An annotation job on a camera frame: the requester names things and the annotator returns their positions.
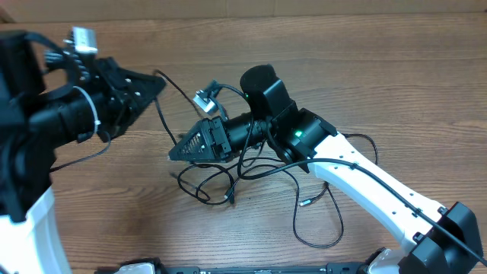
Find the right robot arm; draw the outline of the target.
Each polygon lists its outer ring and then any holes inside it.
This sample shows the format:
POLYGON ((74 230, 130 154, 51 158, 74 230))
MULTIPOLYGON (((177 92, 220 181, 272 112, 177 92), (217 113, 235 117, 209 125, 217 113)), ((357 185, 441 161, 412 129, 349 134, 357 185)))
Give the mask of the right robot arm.
POLYGON ((247 70, 237 93, 249 112, 228 119, 216 116, 222 84, 197 92, 195 103, 207 117, 198 121, 169 153, 192 167, 220 167, 244 161, 246 150, 267 144, 281 161, 338 188, 376 218, 399 243, 379 249, 358 265, 359 273, 468 273, 483 263, 476 216, 457 202, 445 207, 411 190, 368 160, 345 134, 315 113, 298 108, 270 65, 247 70))

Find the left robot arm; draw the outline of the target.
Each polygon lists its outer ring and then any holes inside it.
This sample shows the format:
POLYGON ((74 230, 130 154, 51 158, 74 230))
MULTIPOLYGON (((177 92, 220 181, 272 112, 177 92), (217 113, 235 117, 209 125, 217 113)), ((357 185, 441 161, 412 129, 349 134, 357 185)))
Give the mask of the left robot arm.
POLYGON ((123 135, 165 80, 100 58, 92 29, 62 46, 26 30, 1 34, 1 271, 68 273, 51 175, 57 148, 123 135))

